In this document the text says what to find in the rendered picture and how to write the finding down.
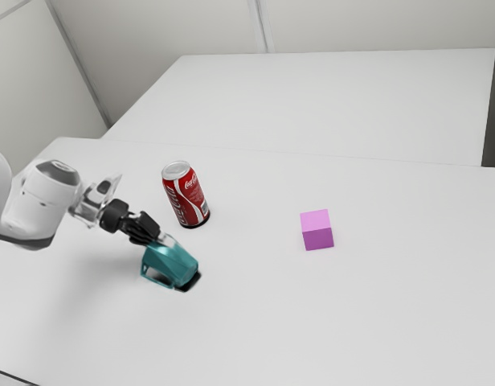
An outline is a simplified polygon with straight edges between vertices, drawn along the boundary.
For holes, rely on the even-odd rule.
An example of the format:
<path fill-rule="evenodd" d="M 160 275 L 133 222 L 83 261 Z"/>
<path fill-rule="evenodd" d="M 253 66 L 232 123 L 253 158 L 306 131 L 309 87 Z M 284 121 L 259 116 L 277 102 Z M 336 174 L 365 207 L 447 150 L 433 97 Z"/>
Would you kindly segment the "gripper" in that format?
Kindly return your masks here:
<path fill-rule="evenodd" d="M 121 225 L 126 216 L 128 216 L 126 224 Z M 113 199 L 103 208 L 99 226 L 108 233 L 115 233 L 121 226 L 121 231 L 133 244 L 158 243 L 165 246 L 177 244 L 170 234 L 161 230 L 160 225 L 150 215 L 144 211 L 129 213 L 129 205 L 120 199 Z"/>

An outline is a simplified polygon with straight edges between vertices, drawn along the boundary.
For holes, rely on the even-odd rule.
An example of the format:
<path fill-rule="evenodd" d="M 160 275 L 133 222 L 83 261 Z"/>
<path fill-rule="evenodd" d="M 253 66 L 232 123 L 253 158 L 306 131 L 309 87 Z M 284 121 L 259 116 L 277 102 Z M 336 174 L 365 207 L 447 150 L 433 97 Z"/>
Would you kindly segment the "red soda can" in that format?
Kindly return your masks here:
<path fill-rule="evenodd" d="M 186 161 L 175 161 L 162 169 L 162 186 L 178 222 L 197 228 L 210 218 L 210 210 L 198 176 Z"/>

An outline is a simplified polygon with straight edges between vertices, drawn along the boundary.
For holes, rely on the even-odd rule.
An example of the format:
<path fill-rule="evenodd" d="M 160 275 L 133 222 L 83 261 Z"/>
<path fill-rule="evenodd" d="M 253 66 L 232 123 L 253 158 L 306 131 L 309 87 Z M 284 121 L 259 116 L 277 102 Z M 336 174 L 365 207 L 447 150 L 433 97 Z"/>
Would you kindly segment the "teal faceted mug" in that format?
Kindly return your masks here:
<path fill-rule="evenodd" d="M 141 276 L 168 289 L 186 291 L 200 278 L 198 261 L 179 243 L 166 246 L 156 242 L 146 246 Z"/>

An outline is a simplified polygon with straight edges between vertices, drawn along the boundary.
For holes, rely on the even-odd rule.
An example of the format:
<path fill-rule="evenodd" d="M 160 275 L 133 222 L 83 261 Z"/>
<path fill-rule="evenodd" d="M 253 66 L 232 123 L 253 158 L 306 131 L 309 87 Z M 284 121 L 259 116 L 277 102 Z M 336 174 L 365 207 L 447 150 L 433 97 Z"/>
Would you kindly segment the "pink cube block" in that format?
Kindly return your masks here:
<path fill-rule="evenodd" d="M 334 246 L 333 231 L 327 209 L 302 212 L 300 221 L 306 251 Z"/>

